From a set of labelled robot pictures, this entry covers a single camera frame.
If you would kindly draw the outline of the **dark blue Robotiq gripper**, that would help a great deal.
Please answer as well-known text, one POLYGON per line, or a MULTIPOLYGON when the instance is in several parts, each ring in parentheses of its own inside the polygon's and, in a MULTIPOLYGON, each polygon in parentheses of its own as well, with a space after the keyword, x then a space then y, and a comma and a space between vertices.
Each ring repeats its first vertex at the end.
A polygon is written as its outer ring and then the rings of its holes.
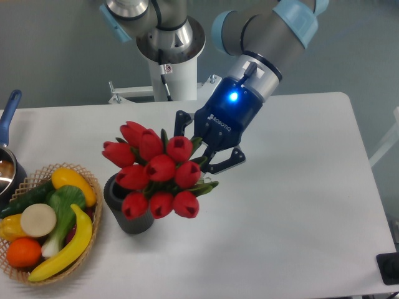
POLYGON ((195 121, 194 136, 202 138, 212 149, 205 150, 206 161, 200 169, 203 173, 219 174, 246 161, 246 155, 237 145, 261 107, 259 97, 226 77, 195 113, 176 112, 173 136, 184 136, 186 127, 195 121), (229 156, 216 152, 227 149, 229 156))

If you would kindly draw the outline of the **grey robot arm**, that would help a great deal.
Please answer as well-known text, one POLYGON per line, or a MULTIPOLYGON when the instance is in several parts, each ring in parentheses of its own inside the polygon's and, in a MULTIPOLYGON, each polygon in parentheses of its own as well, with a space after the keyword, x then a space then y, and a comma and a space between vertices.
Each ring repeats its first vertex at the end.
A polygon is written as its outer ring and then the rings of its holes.
MULTIPOLYGON (((309 45, 327 1, 263 1, 243 12, 221 13, 211 36, 216 48, 237 57, 202 108, 179 111, 175 135, 188 125, 206 145, 201 170, 216 174, 243 163, 239 144, 250 122, 309 45)), ((197 58, 206 37, 186 1, 104 1, 106 23, 122 42, 134 40, 148 62, 154 99, 196 100, 197 58)))

